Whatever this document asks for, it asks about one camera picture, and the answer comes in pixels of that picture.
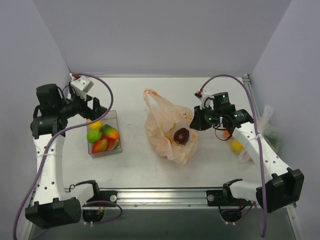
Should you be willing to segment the orange plastic shopping bag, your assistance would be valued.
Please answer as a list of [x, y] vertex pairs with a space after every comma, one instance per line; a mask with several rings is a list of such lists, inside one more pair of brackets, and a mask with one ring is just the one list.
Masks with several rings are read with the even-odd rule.
[[[173, 104], [150, 88], [143, 92], [143, 99], [149, 107], [144, 126], [154, 152], [160, 157], [185, 165], [187, 160], [195, 154], [199, 144], [198, 131], [190, 128], [193, 111], [186, 106]], [[174, 134], [180, 128], [189, 130], [189, 140], [185, 145], [174, 141]], [[171, 150], [158, 149], [159, 141], [164, 137], [171, 140]]]

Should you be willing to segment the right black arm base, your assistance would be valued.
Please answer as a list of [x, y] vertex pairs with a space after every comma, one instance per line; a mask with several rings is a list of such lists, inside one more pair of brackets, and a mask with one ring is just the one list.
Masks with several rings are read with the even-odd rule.
[[228, 197], [223, 189], [209, 189], [206, 191], [206, 202], [209, 207], [217, 207], [226, 225], [235, 226], [252, 209], [251, 201]]

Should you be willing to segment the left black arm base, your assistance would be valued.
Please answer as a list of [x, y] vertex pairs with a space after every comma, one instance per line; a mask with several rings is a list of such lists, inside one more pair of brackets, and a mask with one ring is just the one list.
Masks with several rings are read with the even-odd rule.
[[88, 200], [82, 197], [81, 220], [84, 225], [99, 225], [119, 219], [123, 209], [117, 204], [118, 191], [101, 190], [99, 196], [93, 196]]

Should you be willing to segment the dark red fake fruit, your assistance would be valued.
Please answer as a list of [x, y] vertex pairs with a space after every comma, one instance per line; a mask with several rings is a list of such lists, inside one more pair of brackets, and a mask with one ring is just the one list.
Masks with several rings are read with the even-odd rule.
[[173, 140], [180, 145], [185, 145], [189, 141], [190, 132], [187, 128], [180, 128], [178, 129], [174, 135]]

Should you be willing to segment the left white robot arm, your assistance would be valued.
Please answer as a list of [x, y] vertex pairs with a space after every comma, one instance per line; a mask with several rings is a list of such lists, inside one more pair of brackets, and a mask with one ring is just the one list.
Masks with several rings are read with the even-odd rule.
[[63, 183], [62, 153], [68, 119], [80, 115], [96, 120], [108, 110], [96, 97], [87, 93], [93, 83], [69, 83], [71, 97], [60, 94], [54, 83], [39, 86], [36, 96], [39, 104], [34, 109], [30, 125], [37, 156], [37, 175], [33, 203], [25, 209], [25, 217], [41, 229], [50, 229], [78, 223], [82, 206], [95, 206], [101, 201], [95, 180], [77, 183], [67, 193]]

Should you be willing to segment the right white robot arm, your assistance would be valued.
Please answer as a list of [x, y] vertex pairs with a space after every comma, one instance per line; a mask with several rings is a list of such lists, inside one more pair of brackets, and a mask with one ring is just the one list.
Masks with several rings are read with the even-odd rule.
[[228, 205], [239, 199], [257, 202], [268, 213], [297, 202], [305, 179], [303, 173], [283, 162], [260, 135], [252, 116], [245, 109], [237, 110], [230, 103], [227, 92], [210, 94], [202, 90], [194, 95], [201, 103], [194, 108], [190, 128], [205, 131], [223, 127], [239, 141], [260, 168], [261, 183], [247, 182], [241, 178], [226, 182], [223, 184], [222, 200]]

